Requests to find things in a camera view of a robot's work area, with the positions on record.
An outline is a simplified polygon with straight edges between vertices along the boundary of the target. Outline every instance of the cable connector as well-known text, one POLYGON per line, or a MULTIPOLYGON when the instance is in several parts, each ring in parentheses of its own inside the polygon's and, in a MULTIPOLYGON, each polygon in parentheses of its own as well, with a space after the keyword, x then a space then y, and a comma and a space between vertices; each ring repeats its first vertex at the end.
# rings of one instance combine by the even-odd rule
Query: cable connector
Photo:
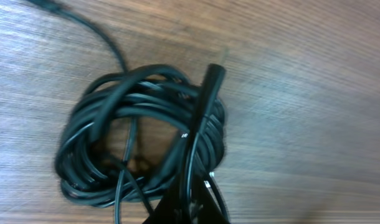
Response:
POLYGON ((64 6, 61 3, 57 3, 53 0, 27 0, 27 1, 35 4, 36 6, 41 7, 42 9, 46 11, 53 12, 53 13, 58 13, 64 8, 64 6))

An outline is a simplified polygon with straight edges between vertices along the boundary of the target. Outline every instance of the wire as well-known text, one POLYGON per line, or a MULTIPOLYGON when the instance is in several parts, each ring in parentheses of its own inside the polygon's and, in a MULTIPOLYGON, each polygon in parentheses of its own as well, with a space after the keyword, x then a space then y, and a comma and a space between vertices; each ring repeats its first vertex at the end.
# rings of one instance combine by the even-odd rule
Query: wire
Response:
POLYGON ((198 86, 190 84, 185 74, 169 65, 147 65, 129 71, 120 49, 101 28, 51 0, 28 1, 94 31, 107 43, 121 67, 121 73, 104 75, 91 83, 72 110, 55 157, 55 171, 62 179, 63 195, 83 205, 115 205, 115 223, 119 224, 121 201, 143 202, 152 214, 149 200, 161 198, 178 175, 184 178, 181 199, 188 208, 192 171, 201 172, 210 182, 219 208, 228 220, 223 199, 208 176, 224 156, 225 111, 221 101, 214 96, 211 107, 206 109, 207 119, 202 114, 201 127, 194 127, 193 114, 205 96, 198 86), (155 74, 164 79, 148 78, 155 74), (114 85, 97 90, 110 82, 114 85), (142 116, 165 121, 178 132, 159 167, 147 177, 134 178, 126 166, 142 116), (110 123, 118 118, 131 118, 122 160, 109 154, 104 143, 110 123), (192 128, 202 131, 196 135, 190 133, 190 139, 184 138, 192 128))

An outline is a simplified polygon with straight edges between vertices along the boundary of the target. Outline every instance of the cord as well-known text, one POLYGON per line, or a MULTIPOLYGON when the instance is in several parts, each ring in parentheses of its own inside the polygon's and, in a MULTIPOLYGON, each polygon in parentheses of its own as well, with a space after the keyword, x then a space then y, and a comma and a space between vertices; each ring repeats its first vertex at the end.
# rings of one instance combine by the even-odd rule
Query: cord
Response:
POLYGON ((185 74, 169 65, 147 65, 129 71, 120 49, 101 28, 54 1, 27 1, 88 27, 106 42, 121 67, 121 73, 104 75, 91 83, 72 110, 55 157, 63 195, 82 205, 115 205, 115 223, 119 224, 121 201, 143 202, 152 214, 149 201, 161 198, 178 175, 182 177, 183 207, 188 211, 195 172, 209 181, 223 216, 229 220, 217 185, 208 175, 224 156, 225 111, 216 98, 219 87, 208 98, 185 74), (148 78, 154 74, 164 79, 148 78), (97 90, 110 82, 115 84, 97 90), (205 111, 193 116, 202 104, 207 105, 205 111), (179 131, 161 165, 150 176, 134 178, 126 166, 142 116, 165 121, 179 131), (130 129, 123 159, 119 160, 105 150, 104 142, 112 120, 126 117, 131 118, 130 129))

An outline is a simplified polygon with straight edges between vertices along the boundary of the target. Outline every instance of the wood grain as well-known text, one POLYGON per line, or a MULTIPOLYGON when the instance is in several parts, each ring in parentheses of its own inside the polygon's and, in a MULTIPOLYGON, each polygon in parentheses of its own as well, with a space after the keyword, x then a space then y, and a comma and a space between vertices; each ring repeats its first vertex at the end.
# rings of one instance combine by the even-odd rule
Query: wood grain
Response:
MULTIPOLYGON (((380 223, 380 0, 64 2, 131 68, 169 63, 194 83, 227 68, 216 179, 233 223, 380 223)), ((112 223, 112 208, 61 196, 52 161, 80 94, 117 70, 87 30, 0 0, 0 223, 112 223)), ((170 127, 143 123, 144 153, 160 158, 170 127)), ((122 215, 146 218, 139 203, 122 215)))

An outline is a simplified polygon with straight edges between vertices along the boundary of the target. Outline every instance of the wooden surface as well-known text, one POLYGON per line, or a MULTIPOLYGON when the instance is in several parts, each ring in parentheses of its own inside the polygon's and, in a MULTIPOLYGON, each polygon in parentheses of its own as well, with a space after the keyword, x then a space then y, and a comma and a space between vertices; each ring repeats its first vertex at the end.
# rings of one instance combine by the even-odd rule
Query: wooden surface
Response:
MULTIPOLYGON (((380 1, 64 2, 131 68, 169 63, 195 83, 211 62, 227 68, 216 179, 233 223, 380 223, 380 1)), ((0 223, 113 223, 112 208, 61 196, 52 161, 85 87, 117 70, 87 30, 0 0, 0 223)), ((169 128, 145 129, 161 157, 169 128)), ((139 203, 122 214, 146 217, 139 203)))

